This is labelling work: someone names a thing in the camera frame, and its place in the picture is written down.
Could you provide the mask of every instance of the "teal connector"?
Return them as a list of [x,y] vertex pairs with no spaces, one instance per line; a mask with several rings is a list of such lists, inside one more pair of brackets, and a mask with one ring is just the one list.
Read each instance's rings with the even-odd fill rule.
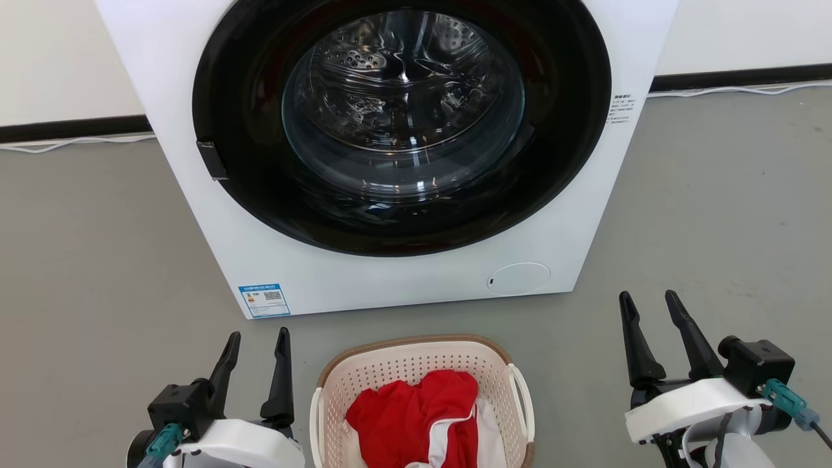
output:
[[797,426],[804,431],[812,431],[812,423],[818,424],[820,416],[809,409],[806,400],[794,393],[785,383],[777,379],[769,379],[760,391],[763,398],[785,411],[795,420]]
[[182,426],[170,423],[161,430],[156,439],[147,447],[148,457],[156,459],[159,464],[165,461],[171,453],[176,450],[186,437],[186,430]]

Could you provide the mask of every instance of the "washing machine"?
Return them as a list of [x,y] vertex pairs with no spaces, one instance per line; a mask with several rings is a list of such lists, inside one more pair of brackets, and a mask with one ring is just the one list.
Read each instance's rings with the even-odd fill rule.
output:
[[262,318],[571,291],[677,0],[97,6]]

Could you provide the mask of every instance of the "black baseboard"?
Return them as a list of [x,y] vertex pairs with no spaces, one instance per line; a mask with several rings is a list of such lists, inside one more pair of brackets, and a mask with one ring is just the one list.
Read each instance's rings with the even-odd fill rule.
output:
[[800,67],[756,68],[732,72],[661,75],[653,78],[650,92],[683,91],[709,87],[763,86],[789,82],[814,82],[832,79],[832,63]]
[[147,117],[143,115],[91,118],[0,127],[0,143],[39,142],[41,140],[99,137],[101,135],[152,131],[151,124],[147,121]]
[[[683,91],[725,86],[761,86],[786,82],[811,82],[832,79],[832,63],[801,67],[758,68],[732,72],[661,75],[653,78],[650,92]],[[147,117],[104,117],[63,122],[30,123],[0,127],[0,144],[37,142],[63,138],[98,137],[119,133],[152,132]]]

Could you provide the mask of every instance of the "red cloth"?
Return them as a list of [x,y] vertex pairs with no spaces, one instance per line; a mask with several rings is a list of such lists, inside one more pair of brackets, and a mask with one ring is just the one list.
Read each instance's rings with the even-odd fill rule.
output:
[[432,442],[433,453],[442,449],[443,440],[437,436],[443,434],[434,431],[431,441],[433,423],[467,418],[449,427],[442,468],[476,468],[477,421],[472,409],[477,393],[477,381],[467,372],[433,371],[416,386],[395,381],[379,391],[363,391],[346,419],[359,433],[368,468],[404,468],[415,461],[429,463]]

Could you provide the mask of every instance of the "white cable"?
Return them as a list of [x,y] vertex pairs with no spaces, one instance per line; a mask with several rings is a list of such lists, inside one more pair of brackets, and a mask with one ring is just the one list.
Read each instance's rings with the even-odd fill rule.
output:
[[65,147],[66,145],[74,145],[76,143],[135,143],[135,142],[143,142],[145,140],[151,140],[152,138],[156,138],[156,135],[140,135],[139,137],[115,137],[115,138],[99,138],[99,137],[83,137],[83,138],[73,138],[72,140],[66,140],[65,142],[56,143],[54,145],[40,148],[37,150],[32,150],[29,148],[24,147],[17,147],[11,145],[0,145],[0,150],[4,151],[16,151],[16,152],[25,152],[28,154],[41,154],[44,152],[50,152],[54,149],[58,149],[60,147]]
[[[655,92],[648,94],[647,97],[697,97],[705,94],[712,94],[714,92],[750,92],[752,94],[762,94],[764,96],[776,96],[784,92],[794,91],[805,87],[832,87],[832,82],[808,82],[795,84],[791,86],[768,86],[768,87],[713,87],[694,92]],[[0,151],[14,151],[25,152],[28,154],[41,154],[50,152],[66,145],[74,145],[76,143],[135,143],[143,142],[156,138],[156,135],[141,135],[138,137],[114,137],[114,138],[99,138],[99,137],[83,137],[73,138],[64,142],[55,143],[48,147],[43,147],[37,150],[28,149],[22,146],[0,145]]]
[[750,92],[752,94],[762,94],[764,96],[776,96],[784,92],[794,91],[804,87],[832,87],[832,82],[812,82],[801,83],[791,86],[768,86],[768,87],[712,87],[694,92],[656,92],[648,94],[647,97],[697,97],[703,94],[711,94],[712,92]]

